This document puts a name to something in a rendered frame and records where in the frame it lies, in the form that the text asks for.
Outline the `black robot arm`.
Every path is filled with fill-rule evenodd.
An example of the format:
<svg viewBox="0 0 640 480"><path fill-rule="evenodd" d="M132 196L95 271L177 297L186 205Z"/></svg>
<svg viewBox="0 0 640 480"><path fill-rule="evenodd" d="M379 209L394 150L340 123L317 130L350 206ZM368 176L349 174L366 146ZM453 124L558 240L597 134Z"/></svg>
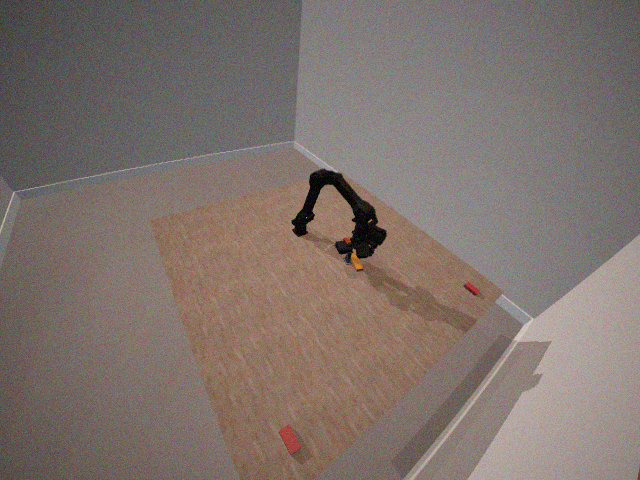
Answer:
<svg viewBox="0 0 640 480"><path fill-rule="evenodd" d="M345 200L350 204L355 217L352 219L356 223L354 233L359 237L365 237L379 246L385 241L387 237L387 231L378 227L378 219L376 216L375 208L367 201L361 199L354 189L343 178L343 175L339 172L327 170L321 168L310 174L309 178L310 189L306 197L302 210L297 214L296 218L291 220L292 225L295 226L292 231L297 237L308 234L306 231L306 224L314 219L315 214L313 208L320 193L320 190L324 185L334 185ZM368 223L368 221L372 221ZM357 258L367 258L374 254L375 249L368 246L368 241L357 241L354 246L356 249Z"/></svg>

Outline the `orange bar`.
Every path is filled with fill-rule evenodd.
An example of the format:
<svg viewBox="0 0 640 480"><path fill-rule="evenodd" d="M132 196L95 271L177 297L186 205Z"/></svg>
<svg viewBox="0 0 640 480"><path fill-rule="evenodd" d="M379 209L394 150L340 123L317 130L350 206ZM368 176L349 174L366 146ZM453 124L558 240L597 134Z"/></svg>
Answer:
<svg viewBox="0 0 640 480"><path fill-rule="evenodd" d="M343 241L345 241L345 242L346 242L346 244L348 244L349 242L351 242L351 241L350 241L350 237L346 237L346 238L344 238L344 239L343 239ZM354 250L352 250L352 251L354 252ZM355 254L355 252L354 252L354 253L352 253L351 258L350 258L350 261L351 261L351 263L352 263L353 267L355 268L356 272L359 272L359 271L363 271L363 270L364 270L364 267L362 266L361 262L360 262L360 261L359 261L359 259L357 258L357 255Z"/></svg>

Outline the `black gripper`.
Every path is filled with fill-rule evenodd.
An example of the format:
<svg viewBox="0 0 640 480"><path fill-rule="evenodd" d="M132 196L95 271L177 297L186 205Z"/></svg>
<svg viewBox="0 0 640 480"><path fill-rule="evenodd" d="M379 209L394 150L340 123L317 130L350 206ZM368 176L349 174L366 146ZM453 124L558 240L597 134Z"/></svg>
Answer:
<svg viewBox="0 0 640 480"><path fill-rule="evenodd" d="M368 241L368 246L370 245L374 249L377 249L378 244L376 244L373 241L369 240L367 238L367 235L365 237L359 237L354 233L354 231L352 231L352 234L353 234L353 236L352 236L352 238L350 238L351 242L349 242L348 244L346 244L345 241L337 241L335 243L335 247L336 247L336 249L337 249L339 254L346 254L347 253L348 254L348 258L350 259L352 253L354 253L352 251L353 250L353 246L357 241L361 241L361 243L365 242L365 241Z"/></svg>

